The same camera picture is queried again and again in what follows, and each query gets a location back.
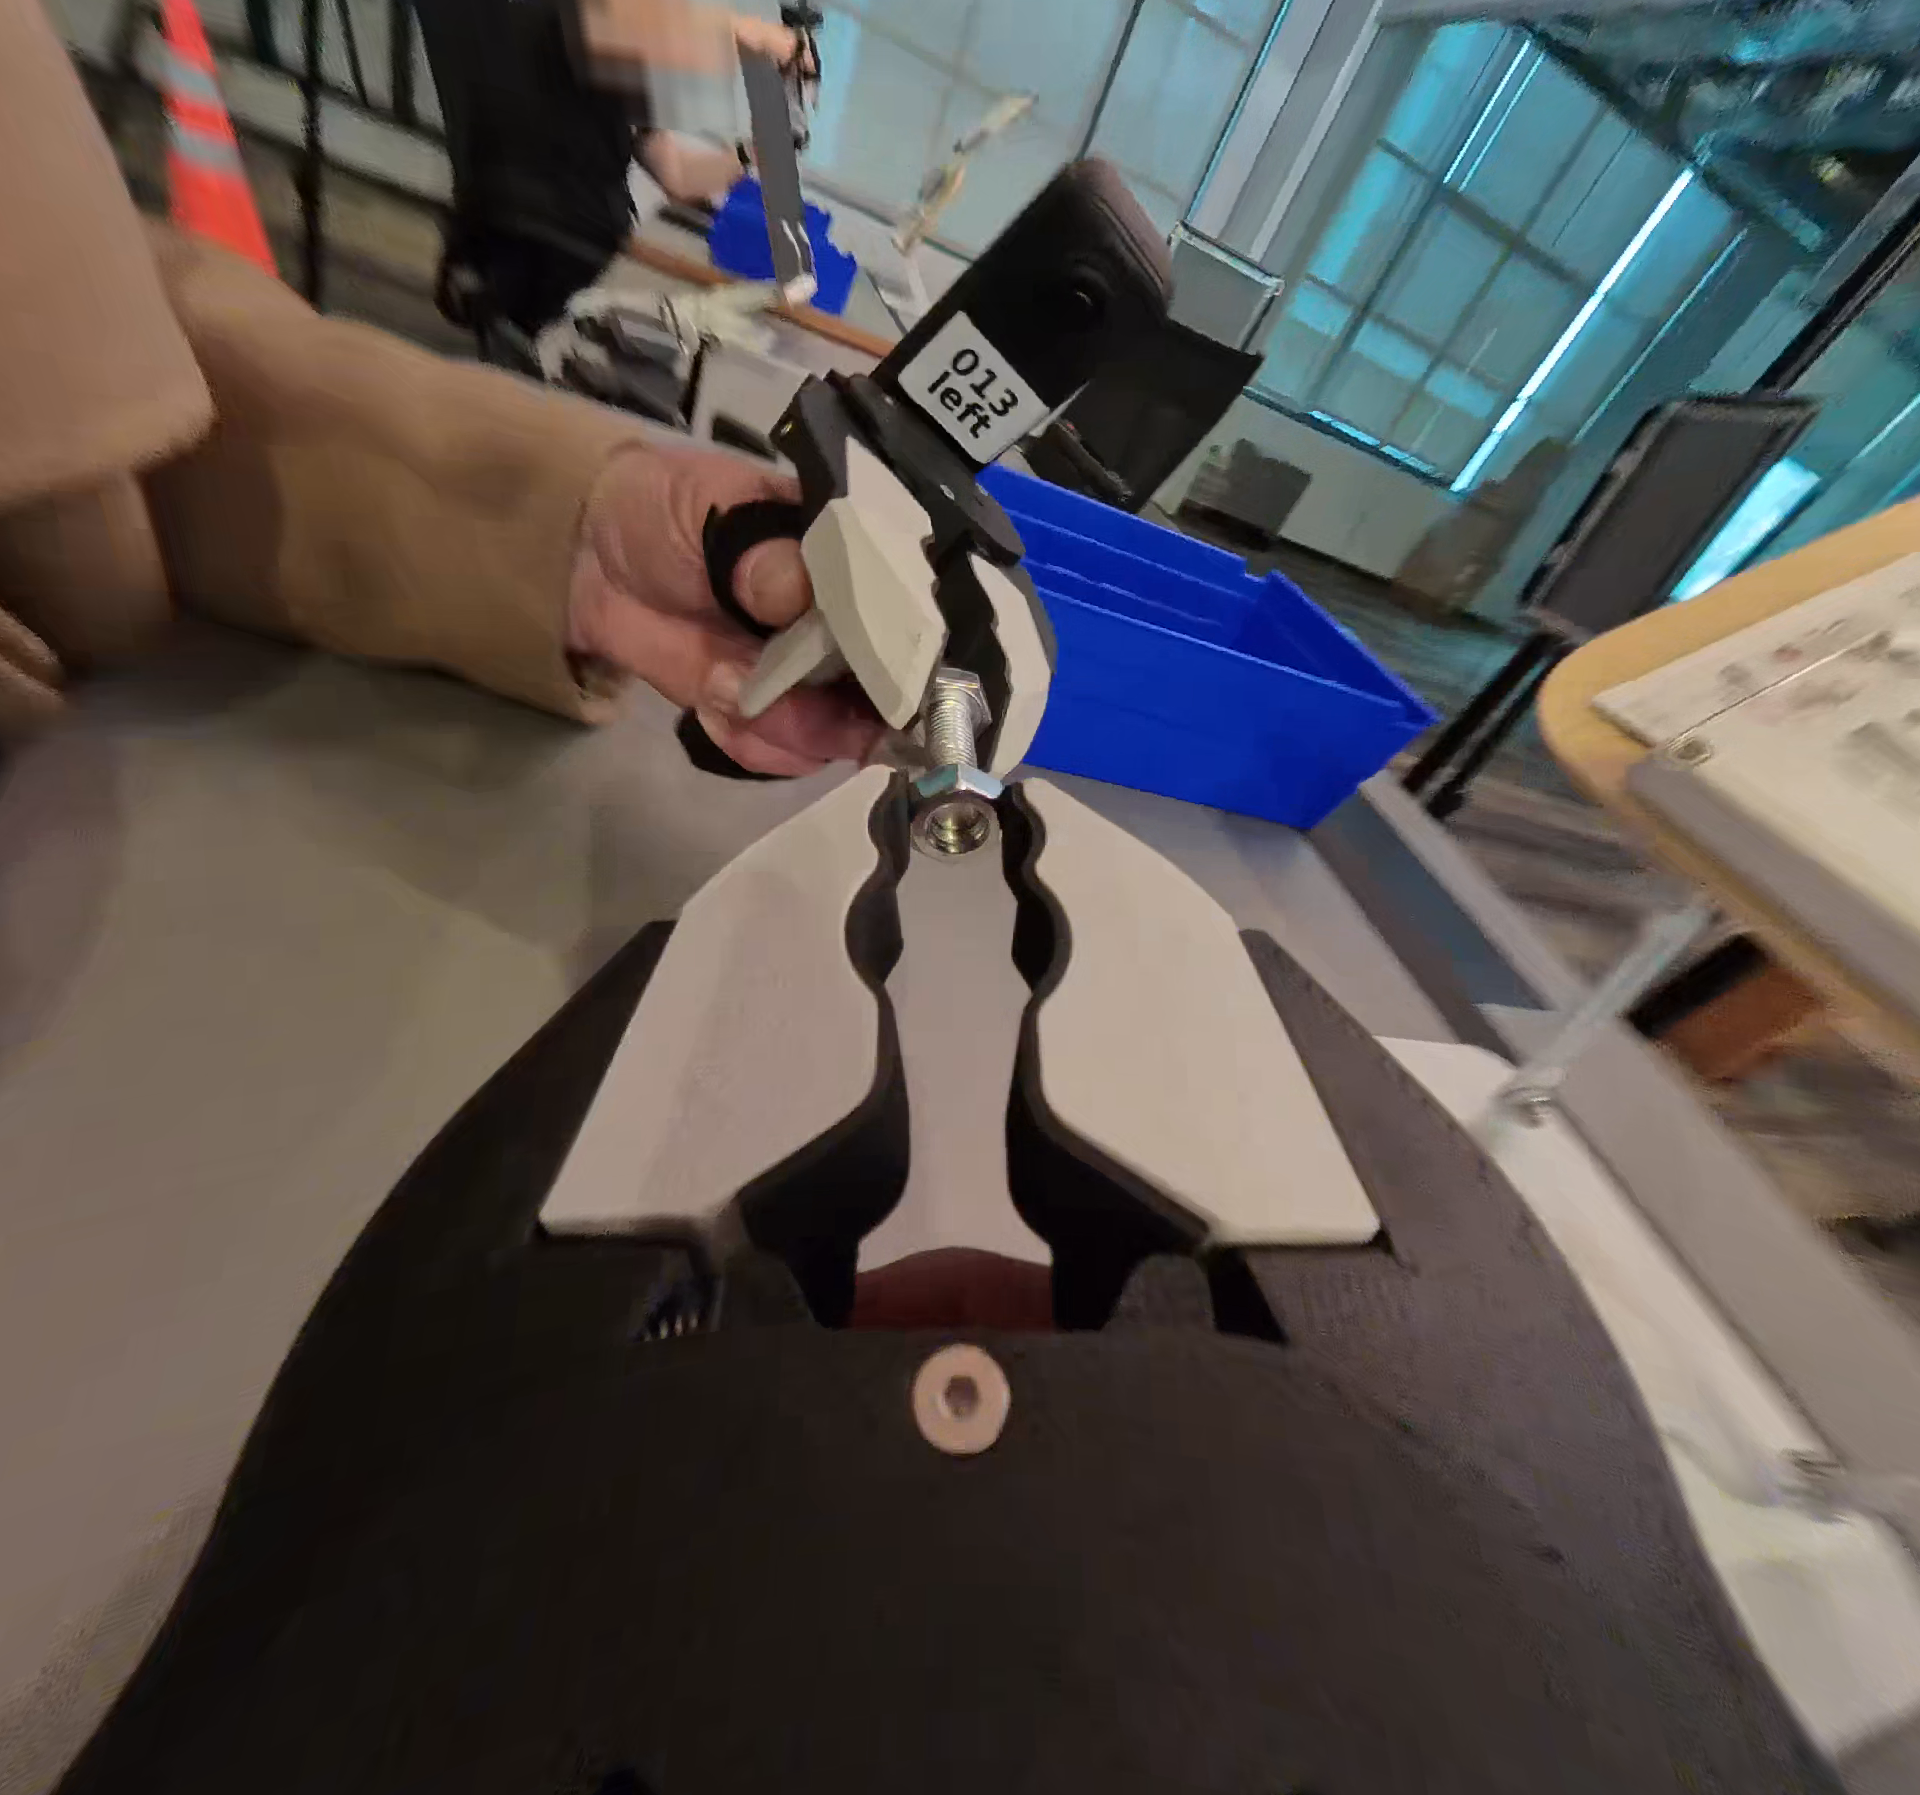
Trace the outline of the steel hex nut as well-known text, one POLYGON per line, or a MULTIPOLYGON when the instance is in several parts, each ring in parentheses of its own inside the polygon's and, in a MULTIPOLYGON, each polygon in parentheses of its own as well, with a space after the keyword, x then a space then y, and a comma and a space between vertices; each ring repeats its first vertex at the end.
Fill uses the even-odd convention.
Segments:
POLYGON ((971 763, 947 763, 910 779, 913 846, 937 860, 962 860, 999 833, 999 779, 971 763))

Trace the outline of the orange traffic cone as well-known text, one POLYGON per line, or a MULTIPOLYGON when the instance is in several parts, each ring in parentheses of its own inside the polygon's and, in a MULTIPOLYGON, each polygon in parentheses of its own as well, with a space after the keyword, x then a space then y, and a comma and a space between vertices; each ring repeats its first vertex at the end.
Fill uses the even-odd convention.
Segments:
POLYGON ((159 35, 169 221, 276 278, 197 2, 159 0, 159 35))

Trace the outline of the acrylic sign stand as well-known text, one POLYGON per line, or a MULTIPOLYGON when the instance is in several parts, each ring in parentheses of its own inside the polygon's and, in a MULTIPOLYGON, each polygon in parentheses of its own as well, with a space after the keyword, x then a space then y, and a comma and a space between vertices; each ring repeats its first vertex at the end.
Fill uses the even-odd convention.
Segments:
POLYGON ((968 175, 971 157, 986 150, 999 135, 1020 125, 1037 104, 1035 92, 1001 95, 990 110, 947 147, 947 151, 932 160, 923 175, 913 209, 899 217, 893 230, 893 247, 899 256, 919 253, 919 247, 932 236, 937 224, 953 207, 968 175))
POLYGON ((737 23, 737 62, 749 98, 755 175, 768 236, 773 284, 780 305, 808 305, 816 293, 816 262, 804 230, 801 138, 804 77, 801 48, 777 44, 767 31, 737 23))

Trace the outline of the grey bench seat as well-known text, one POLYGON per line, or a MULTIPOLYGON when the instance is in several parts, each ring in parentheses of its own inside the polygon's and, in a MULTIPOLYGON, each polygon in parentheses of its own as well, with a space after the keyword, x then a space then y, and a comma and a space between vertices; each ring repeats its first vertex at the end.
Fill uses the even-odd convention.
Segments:
POLYGON ((1266 548, 1281 539, 1309 485, 1302 464, 1241 441, 1198 469, 1187 505, 1238 545, 1266 548))

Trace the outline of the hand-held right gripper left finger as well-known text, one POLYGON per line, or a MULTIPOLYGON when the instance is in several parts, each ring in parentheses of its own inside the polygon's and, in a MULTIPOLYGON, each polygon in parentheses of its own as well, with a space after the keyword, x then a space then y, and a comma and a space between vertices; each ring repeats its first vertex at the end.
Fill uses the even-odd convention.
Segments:
POLYGON ((899 1205, 910 1100, 887 1000, 905 867, 898 772, 855 772, 689 901, 539 1205, 552 1237, 755 1250, 840 1326, 899 1205))

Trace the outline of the glass window wall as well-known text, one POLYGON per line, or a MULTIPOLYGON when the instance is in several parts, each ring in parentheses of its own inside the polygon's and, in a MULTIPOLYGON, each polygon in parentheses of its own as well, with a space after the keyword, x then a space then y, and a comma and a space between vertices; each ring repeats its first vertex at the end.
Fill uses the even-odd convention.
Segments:
POLYGON ((932 230, 947 271, 1080 156, 1160 232, 1281 278, 1208 455, 1302 464, 1302 551, 1418 545, 1503 611, 1600 463, 1684 390, 1821 414, 1730 545, 1846 521, 1916 475, 1916 262, 1837 315, 1916 196, 1916 0, 792 0, 823 16, 808 166, 905 211, 1001 95, 932 230))

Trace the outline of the long blue plastic bin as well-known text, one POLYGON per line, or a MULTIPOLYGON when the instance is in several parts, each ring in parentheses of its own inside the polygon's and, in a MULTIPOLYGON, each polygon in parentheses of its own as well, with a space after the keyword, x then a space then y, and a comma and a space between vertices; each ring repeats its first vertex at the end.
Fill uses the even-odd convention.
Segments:
POLYGON ((1309 833, 1435 725, 1284 576, 1004 464, 980 485, 1054 631, 1028 767, 1309 833))

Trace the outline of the person's left forearm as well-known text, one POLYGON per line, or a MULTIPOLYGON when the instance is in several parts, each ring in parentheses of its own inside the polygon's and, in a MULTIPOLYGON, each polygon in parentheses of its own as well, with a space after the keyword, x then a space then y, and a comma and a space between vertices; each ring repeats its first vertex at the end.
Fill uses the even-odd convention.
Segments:
POLYGON ((199 448, 147 481, 178 605, 601 725, 627 681, 570 649, 570 593, 637 424, 320 315, 169 224, 150 247, 211 394, 199 448))

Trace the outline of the steel hex bolt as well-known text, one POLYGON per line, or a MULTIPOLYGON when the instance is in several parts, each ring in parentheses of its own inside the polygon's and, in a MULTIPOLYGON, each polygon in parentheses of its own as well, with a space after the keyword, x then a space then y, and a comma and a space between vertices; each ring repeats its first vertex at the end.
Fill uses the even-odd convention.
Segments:
POLYGON ((983 684, 971 670, 943 666, 923 696, 923 767, 980 770, 980 740, 993 728, 983 684))

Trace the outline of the silver framed panel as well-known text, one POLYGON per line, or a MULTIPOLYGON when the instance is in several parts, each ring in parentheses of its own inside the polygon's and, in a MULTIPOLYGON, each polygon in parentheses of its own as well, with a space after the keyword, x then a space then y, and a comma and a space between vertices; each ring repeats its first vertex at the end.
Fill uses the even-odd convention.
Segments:
POLYGON ((1269 327, 1281 278, 1259 269, 1214 236, 1174 224, 1168 238, 1168 320, 1232 348, 1251 348, 1269 327))

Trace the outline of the person's left hand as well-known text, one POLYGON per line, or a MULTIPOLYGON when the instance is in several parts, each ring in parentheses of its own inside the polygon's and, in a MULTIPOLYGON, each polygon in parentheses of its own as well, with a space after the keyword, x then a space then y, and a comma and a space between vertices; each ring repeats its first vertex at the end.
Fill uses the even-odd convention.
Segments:
POLYGON ((886 736, 868 700, 834 687, 798 687, 759 716, 743 713, 759 637, 710 591, 706 515, 795 497, 792 478, 725 450, 621 450, 591 491, 570 585, 571 655, 689 709, 716 751, 767 779, 876 761, 886 736))

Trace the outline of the small blue plastic bin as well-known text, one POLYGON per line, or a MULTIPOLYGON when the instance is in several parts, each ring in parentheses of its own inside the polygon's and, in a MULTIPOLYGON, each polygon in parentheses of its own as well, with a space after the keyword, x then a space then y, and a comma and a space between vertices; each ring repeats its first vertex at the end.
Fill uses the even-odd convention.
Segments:
MULTIPOLYGON (((810 244, 813 296, 810 308, 844 315, 858 278, 855 253, 834 236, 828 209, 804 204, 804 238, 810 244)), ((732 278, 767 284, 774 278, 774 247, 762 209, 762 187, 755 175, 732 183, 706 230, 710 262, 732 278)))

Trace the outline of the grey table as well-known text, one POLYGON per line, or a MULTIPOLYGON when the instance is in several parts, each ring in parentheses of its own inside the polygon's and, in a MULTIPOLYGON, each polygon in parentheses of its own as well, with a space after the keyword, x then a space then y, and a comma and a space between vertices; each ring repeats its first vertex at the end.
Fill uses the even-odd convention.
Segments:
POLYGON ((533 336, 536 376, 670 438, 774 463, 774 424, 813 376, 882 357, 750 314, 731 296, 598 284, 533 336))

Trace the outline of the person's beige coat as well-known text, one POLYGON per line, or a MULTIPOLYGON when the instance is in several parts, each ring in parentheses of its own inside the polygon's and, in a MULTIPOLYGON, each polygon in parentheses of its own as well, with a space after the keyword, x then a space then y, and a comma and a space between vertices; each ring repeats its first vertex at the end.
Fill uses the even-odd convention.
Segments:
POLYGON ((41 0, 2 0, 2 742, 169 619, 147 478, 211 397, 41 0))

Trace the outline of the black tripod stand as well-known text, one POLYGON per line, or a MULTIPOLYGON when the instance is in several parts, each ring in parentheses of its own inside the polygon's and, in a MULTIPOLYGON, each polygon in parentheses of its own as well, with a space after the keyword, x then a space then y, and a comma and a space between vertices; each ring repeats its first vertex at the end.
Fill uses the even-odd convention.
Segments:
POLYGON ((302 0, 302 296, 325 308, 325 0, 302 0))

